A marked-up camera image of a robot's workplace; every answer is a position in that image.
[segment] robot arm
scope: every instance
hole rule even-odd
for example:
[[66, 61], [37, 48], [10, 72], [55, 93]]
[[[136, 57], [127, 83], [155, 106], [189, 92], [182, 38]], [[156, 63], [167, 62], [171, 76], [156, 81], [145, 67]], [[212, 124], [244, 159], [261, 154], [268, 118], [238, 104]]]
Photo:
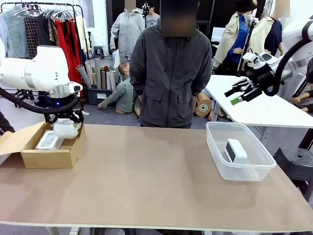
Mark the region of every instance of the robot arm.
[[[289, 50], [279, 59], [266, 52], [261, 53], [258, 58], [253, 57], [251, 53], [244, 56], [244, 59], [254, 62], [255, 66], [247, 72], [250, 81], [246, 82], [249, 86], [241, 88], [244, 94], [238, 99], [239, 102], [249, 102], [262, 92], [268, 96], [276, 95], [281, 82], [297, 75], [298, 69], [308, 65], [313, 56], [313, 21], [294, 21], [284, 30], [283, 39]], [[238, 84], [234, 84], [233, 91], [238, 92]]]
[[71, 82], [64, 52], [59, 47], [40, 46], [33, 60], [5, 58], [0, 39], [0, 84], [10, 88], [49, 92], [52, 109], [43, 109], [27, 104], [0, 88], [0, 95], [32, 112], [44, 114], [49, 123], [57, 118], [70, 118], [83, 122], [81, 110], [74, 110], [82, 85]]

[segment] box flap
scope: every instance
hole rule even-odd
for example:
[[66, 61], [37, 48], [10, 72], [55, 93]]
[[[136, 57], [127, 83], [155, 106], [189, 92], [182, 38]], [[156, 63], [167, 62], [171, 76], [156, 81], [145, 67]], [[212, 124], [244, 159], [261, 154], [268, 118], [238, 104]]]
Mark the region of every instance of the box flap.
[[0, 156], [8, 153], [21, 152], [44, 123], [45, 122], [40, 122], [33, 126], [28, 126], [15, 133], [6, 132], [0, 137]]

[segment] beige table surface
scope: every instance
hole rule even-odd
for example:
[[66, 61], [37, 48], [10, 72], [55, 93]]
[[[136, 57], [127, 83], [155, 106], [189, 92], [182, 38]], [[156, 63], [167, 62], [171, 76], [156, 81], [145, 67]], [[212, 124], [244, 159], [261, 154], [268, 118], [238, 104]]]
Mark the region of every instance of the beige table surface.
[[277, 167], [263, 182], [221, 178], [204, 130], [86, 125], [74, 169], [0, 166], [0, 223], [218, 231], [313, 230]]

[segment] cardboard box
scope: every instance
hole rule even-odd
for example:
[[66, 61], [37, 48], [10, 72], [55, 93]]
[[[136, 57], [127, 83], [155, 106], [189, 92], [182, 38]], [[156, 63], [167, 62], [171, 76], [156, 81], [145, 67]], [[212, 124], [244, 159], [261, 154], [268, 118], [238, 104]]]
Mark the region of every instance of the cardboard box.
[[76, 138], [64, 140], [60, 150], [35, 150], [45, 130], [52, 126], [41, 122], [16, 133], [6, 132], [0, 137], [0, 156], [20, 152], [28, 169], [73, 168], [85, 140], [84, 125]]

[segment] red garment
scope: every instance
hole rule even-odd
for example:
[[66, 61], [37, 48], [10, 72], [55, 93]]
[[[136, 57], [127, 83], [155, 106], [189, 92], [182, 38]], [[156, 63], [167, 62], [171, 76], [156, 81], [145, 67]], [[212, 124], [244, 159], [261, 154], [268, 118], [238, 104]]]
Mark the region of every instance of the red garment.
[[63, 49], [67, 59], [68, 77], [70, 81], [82, 84], [81, 75], [76, 70], [78, 65], [81, 64], [81, 58], [74, 22], [66, 21], [62, 23], [60, 20], [56, 20], [55, 25], [57, 28], [59, 47]]

